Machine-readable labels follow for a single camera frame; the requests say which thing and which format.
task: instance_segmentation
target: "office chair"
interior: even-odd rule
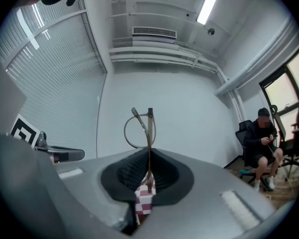
[[[277,113],[277,106],[275,106],[275,105],[270,106],[270,110],[271,110],[272,115],[274,116],[277,126],[279,128],[279,135],[280,135],[279,148],[281,148],[284,151],[284,155],[290,157],[290,159],[285,158],[283,160],[284,163],[281,165],[281,167],[290,165],[289,172],[287,174],[287,178],[289,178],[290,174],[291,174],[292,166],[293,165],[299,166],[299,162],[297,162],[297,160],[299,160],[299,148],[297,146],[295,146],[294,139],[285,140],[286,130],[281,121],[279,114]],[[299,133],[299,128],[296,129],[297,124],[295,123],[292,126],[295,127],[295,129],[293,130],[293,133],[294,134]]]
[[[249,124],[251,124],[251,123],[252,123],[251,120],[246,120],[246,121],[243,121],[243,122],[239,123],[239,131],[237,131],[235,133],[235,135],[236,135],[238,141],[240,142],[240,144],[243,148],[243,160],[244,160],[244,163],[245,163],[245,167],[249,166],[249,167],[252,167],[252,168],[257,168],[255,166],[252,166],[251,164],[249,164],[248,158],[247,158],[247,152],[246,152],[247,148],[243,145],[244,138],[245,138],[245,135],[246,135],[246,132],[247,132],[247,128],[248,128]],[[247,183],[251,184],[256,179],[256,172],[250,172],[249,170],[250,169],[240,170],[239,171],[239,177],[242,179],[243,176],[250,176],[251,179]],[[269,175],[269,173],[263,173],[263,175],[260,178],[260,181],[265,186],[264,191],[266,191],[266,190],[272,191],[272,189],[269,188],[267,182],[263,179],[264,175]]]

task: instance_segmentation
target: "man in black jacket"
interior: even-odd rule
[[[259,191],[260,177],[265,172],[267,165],[271,163],[273,164],[266,180],[271,189],[275,188],[274,175],[283,159],[283,150],[273,145],[276,136],[277,130],[270,121],[269,111],[266,108],[260,109],[258,119],[250,124],[244,138],[244,146],[247,147],[247,161],[251,166],[257,167],[256,191]]]

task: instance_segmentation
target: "wooden floor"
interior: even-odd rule
[[[244,166],[244,161],[242,159],[236,160],[227,169],[230,170],[234,175],[239,176],[239,171],[248,169],[249,167]],[[286,174],[289,171],[290,166],[281,167],[277,171],[275,176],[275,190],[264,192],[264,187],[261,183],[260,193],[268,198],[269,201],[278,209],[290,200],[295,199],[299,194],[299,166],[293,166],[292,172],[289,178],[289,182],[285,182]],[[249,181],[250,177],[244,176],[243,181],[246,183]]]

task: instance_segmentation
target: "white sneaker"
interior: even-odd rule
[[[256,181],[255,180],[255,184],[254,184],[254,189],[258,192],[259,191],[259,185],[260,185],[260,180]]]
[[[266,178],[266,182],[267,182],[269,188],[275,189],[273,176]]]

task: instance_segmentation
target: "air vent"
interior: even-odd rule
[[[177,32],[170,29],[156,28],[156,27],[143,27],[143,26],[134,26],[133,35],[156,35],[164,36],[176,39]]]

